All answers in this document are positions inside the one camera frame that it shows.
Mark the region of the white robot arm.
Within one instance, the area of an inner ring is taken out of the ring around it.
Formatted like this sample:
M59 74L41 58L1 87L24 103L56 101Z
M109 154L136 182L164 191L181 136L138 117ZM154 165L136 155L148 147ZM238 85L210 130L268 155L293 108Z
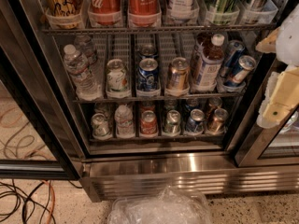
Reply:
M287 65L281 73L271 73L259 108L256 122L269 129L278 126L299 104L299 5L256 49L275 53L277 60Z

